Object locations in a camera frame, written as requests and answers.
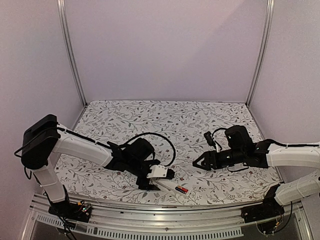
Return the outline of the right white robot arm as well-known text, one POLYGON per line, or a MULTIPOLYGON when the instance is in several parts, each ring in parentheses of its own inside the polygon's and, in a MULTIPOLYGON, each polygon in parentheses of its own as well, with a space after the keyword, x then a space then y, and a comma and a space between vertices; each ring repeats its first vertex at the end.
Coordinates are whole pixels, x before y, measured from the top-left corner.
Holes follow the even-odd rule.
POLYGON ((272 186, 262 203, 241 209, 245 223, 256 222, 284 214, 284 206, 320 192, 319 143, 285 144, 273 139, 253 142, 245 126, 226 128, 228 150, 206 151, 193 161, 196 168, 210 171, 244 164, 263 168, 279 166, 313 168, 314 172, 289 183, 272 186))

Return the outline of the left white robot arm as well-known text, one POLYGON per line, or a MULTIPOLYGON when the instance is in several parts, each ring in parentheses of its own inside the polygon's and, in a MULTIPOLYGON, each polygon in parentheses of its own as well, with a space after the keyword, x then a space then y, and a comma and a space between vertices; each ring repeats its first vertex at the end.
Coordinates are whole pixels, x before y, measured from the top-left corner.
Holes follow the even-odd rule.
POLYGON ((50 213, 69 219, 88 216, 89 206, 70 202, 66 187, 50 163, 52 153, 80 158, 108 170, 127 171, 137 177, 140 190, 157 190, 150 180, 166 177, 169 171, 157 159, 148 159, 155 156, 155 150, 146 139, 138 138, 131 144, 102 144, 63 127, 55 115, 48 114, 24 132, 22 146, 14 155, 44 189, 50 213))

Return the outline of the white remote control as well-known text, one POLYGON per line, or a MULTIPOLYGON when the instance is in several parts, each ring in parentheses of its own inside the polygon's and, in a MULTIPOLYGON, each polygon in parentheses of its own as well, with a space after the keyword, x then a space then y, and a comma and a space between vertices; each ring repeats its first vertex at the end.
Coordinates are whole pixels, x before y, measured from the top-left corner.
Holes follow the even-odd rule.
POLYGON ((152 181, 157 187, 159 187, 162 191, 172 192, 175 194, 180 194, 184 197, 188 197, 191 191, 182 185, 178 185, 177 183, 163 178, 156 178, 152 181))

